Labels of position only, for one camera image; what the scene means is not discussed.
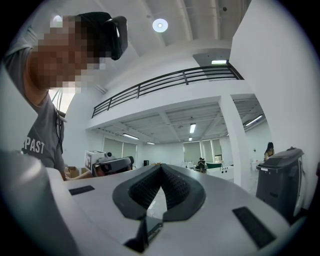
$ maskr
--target ceiling light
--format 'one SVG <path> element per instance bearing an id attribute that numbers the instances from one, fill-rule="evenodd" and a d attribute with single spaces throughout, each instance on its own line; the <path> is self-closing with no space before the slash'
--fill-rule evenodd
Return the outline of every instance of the ceiling light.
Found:
<path id="1" fill-rule="evenodd" d="M 133 137 L 133 136 L 131 136 L 131 135 L 129 135 L 129 134 L 126 134 L 126 133 L 124 133 L 123 136 L 126 136 L 126 137 L 128 137 L 128 138 L 130 138 L 130 139 L 139 140 L 139 138 Z"/>
<path id="2" fill-rule="evenodd" d="M 251 122 L 247 123 L 245 126 L 251 125 L 253 122 L 257 121 L 258 119 L 262 118 L 262 114 L 259 115 L 256 119 L 252 120 Z"/>
<path id="3" fill-rule="evenodd" d="M 168 28 L 168 22 L 163 18 L 158 18 L 152 23 L 154 31 L 162 33 Z"/>
<path id="4" fill-rule="evenodd" d="M 226 60 L 213 60 L 211 64 L 227 64 Z"/>
<path id="5" fill-rule="evenodd" d="M 195 123 L 190 124 L 190 133 L 191 134 L 193 134 L 195 132 L 195 129 L 196 129 L 196 124 Z"/>

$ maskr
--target window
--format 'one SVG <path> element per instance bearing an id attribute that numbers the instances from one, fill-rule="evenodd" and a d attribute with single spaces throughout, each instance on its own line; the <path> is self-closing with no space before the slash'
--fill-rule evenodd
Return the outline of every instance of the window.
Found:
<path id="1" fill-rule="evenodd" d="M 201 157 L 200 142 L 190 142 L 183 144 L 184 161 L 193 162 L 196 165 Z"/>
<path id="2" fill-rule="evenodd" d="M 116 158 L 133 157 L 136 159 L 137 145 L 104 138 L 103 151 L 111 152 Z"/>
<path id="3" fill-rule="evenodd" d="M 122 148 L 123 148 L 122 141 L 104 138 L 104 145 L 103 145 L 104 152 L 111 152 L 114 157 L 122 158 Z"/>
<path id="4" fill-rule="evenodd" d="M 62 91 L 62 98 L 61 98 L 61 104 L 60 104 L 60 111 L 63 113 L 67 113 L 67 110 L 69 108 L 69 105 L 74 98 L 76 94 L 76 88 L 74 83 L 70 82 L 70 87 L 63 87 L 63 88 L 55 88 L 49 90 L 50 98 L 53 102 L 53 105 L 58 109 L 58 99 L 60 96 L 60 93 Z"/>
<path id="5" fill-rule="evenodd" d="M 122 150 L 122 157 L 133 157 L 136 159 L 136 149 L 137 145 L 136 144 L 131 144 L 131 143 L 123 143 L 123 150 Z"/>
<path id="6" fill-rule="evenodd" d="M 212 154 L 212 147 L 211 147 L 211 141 L 205 140 L 203 142 L 203 148 L 204 148 L 204 160 L 206 163 L 213 163 L 213 154 Z"/>
<path id="7" fill-rule="evenodd" d="M 213 139 L 212 145 L 213 145 L 213 151 L 214 151 L 214 162 L 220 163 L 223 160 L 221 146 L 220 146 L 220 139 Z"/>

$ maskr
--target trash can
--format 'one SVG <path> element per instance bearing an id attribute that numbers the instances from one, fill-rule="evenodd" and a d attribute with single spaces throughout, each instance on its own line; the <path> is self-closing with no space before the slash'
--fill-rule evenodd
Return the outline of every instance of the trash can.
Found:
<path id="1" fill-rule="evenodd" d="M 257 165 L 256 197 L 273 207 L 289 222 L 300 212 L 306 190 L 303 151 L 291 147 Z"/>

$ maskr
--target cardboard box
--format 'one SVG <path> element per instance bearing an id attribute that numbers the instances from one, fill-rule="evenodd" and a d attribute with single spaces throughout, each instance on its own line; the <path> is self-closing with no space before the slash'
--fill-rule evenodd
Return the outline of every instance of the cardboard box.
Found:
<path id="1" fill-rule="evenodd" d="M 97 162 L 99 158 L 105 157 L 106 152 L 97 151 L 97 150 L 86 150 L 84 152 L 84 167 L 87 171 L 93 172 L 92 165 Z"/>
<path id="2" fill-rule="evenodd" d="M 71 178 L 75 178 L 79 176 L 79 170 L 75 166 L 69 166 L 69 172 L 71 174 Z"/>

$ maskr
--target white pillar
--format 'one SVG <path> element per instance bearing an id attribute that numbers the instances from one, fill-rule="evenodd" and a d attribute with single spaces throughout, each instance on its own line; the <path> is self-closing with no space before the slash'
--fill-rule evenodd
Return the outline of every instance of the white pillar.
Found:
<path id="1" fill-rule="evenodd" d="M 206 159 L 206 153 L 205 153 L 205 147 L 204 147 L 204 142 L 200 140 L 200 149 L 201 149 L 201 157 Z"/>
<path id="2" fill-rule="evenodd" d="M 249 190 L 250 157 L 246 133 L 230 95 L 222 95 L 219 105 L 229 133 L 234 164 L 234 183 Z"/>
<path id="3" fill-rule="evenodd" d="M 210 144 L 211 144 L 211 150 L 212 150 L 212 162 L 215 163 L 215 149 L 214 149 L 214 145 L 213 145 L 213 142 L 212 142 L 212 139 L 210 139 Z"/>

